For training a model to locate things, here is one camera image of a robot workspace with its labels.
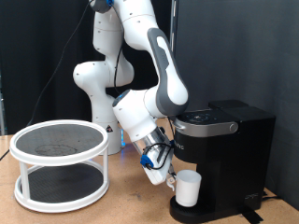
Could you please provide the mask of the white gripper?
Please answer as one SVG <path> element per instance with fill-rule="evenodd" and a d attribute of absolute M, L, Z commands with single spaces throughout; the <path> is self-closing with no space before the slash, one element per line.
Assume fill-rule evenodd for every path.
<path fill-rule="evenodd" d="M 173 148 L 169 144 L 156 143 L 145 148 L 141 155 L 141 165 L 153 185 L 159 185 L 165 180 L 168 186 L 176 183 L 172 157 Z"/>

